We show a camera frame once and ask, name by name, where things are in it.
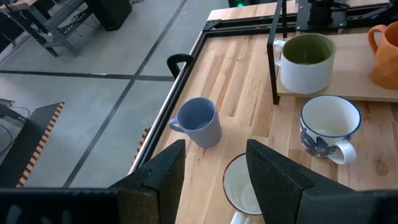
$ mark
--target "white cup with blue floral pattern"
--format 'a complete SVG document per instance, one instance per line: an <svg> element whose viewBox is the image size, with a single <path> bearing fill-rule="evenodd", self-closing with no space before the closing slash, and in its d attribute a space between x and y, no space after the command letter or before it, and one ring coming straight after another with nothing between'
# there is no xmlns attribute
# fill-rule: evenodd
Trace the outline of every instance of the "white cup with blue floral pattern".
<svg viewBox="0 0 398 224"><path fill-rule="evenodd" d="M301 109L300 140L311 156L349 164L356 160L350 140L360 125L361 113L350 101L340 96L317 96Z"/></svg>

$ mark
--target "blue floral pattern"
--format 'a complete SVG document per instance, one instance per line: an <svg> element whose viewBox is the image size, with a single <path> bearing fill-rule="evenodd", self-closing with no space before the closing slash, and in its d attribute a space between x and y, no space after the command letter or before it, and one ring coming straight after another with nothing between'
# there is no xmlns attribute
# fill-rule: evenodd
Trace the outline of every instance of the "blue floral pattern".
<svg viewBox="0 0 398 224"><path fill-rule="evenodd" d="M336 152L338 149L337 146L329 146L326 141L320 136L317 137L316 141L312 139L312 137L307 134L307 128L303 127L303 124L300 122L300 139L303 144L304 149L313 156L326 157Z"/></svg>

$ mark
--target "orange mug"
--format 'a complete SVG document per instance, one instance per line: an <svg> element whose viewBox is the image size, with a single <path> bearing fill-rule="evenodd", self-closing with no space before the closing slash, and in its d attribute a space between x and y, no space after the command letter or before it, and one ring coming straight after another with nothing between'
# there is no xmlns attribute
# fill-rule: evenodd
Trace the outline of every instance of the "orange mug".
<svg viewBox="0 0 398 224"><path fill-rule="evenodd" d="M376 31L382 33L378 46L374 40ZM368 41L375 55L373 82L383 88L398 90L398 22L373 27L368 32Z"/></svg>

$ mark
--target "white cup with brown rim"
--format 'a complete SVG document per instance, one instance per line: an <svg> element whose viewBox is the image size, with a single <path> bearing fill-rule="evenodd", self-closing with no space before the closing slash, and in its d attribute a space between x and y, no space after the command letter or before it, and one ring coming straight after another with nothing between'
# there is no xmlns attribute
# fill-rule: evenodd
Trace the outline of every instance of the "white cup with brown rim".
<svg viewBox="0 0 398 224"><path fill-rule="evenodd" d="M265 223L251 185L246 153L229 162L224 171L223 187L226 198L236 209L231 224Z"/></svg>

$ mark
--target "black metal frame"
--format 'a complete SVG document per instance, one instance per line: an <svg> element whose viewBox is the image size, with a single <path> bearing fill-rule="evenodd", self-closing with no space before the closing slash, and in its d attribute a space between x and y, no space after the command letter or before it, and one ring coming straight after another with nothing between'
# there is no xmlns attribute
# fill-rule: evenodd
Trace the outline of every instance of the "black metal frame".
<svg viewBox="0 0 398 224"><path fill-rule="evenodd" d="M371 27L376 24L389 24L391 21L398 21L398 17L392 16L392 13L394 13L392 10L396 10L396 5L393 0L391 0L391 3L349 8L346 12L347 23L343 24L339 28ZM302 31L300 30L300 27L297 27L296 21L297 14L287 14L286 0L278 0L275 14L273 16L207 21L191 53L189 55L173 55L167 61L167 65L169 66L172 75L176 78L175 85L169 93L169 97L166 99L160 115L155 121L155 126L152 127L146 144L144 144L141 149L143 154L137 158L138 162L133 170L145 164L145 162L147 162L152 156L163 130L169 121L174 106L176 105L191 71L195 66L195 62L197 61L206 40L209 38L269 34L267 41L269 76L271 80L273 103L274 105L278 105L279 96L277 94L276 85L277 71L275 70L273 43L276 33L283 33L283 38L286 38L288 32ZM323 30L322 26L318 26L317 30ZM180 62L186 63L182 71L180 71L177 65Z"/></svg>

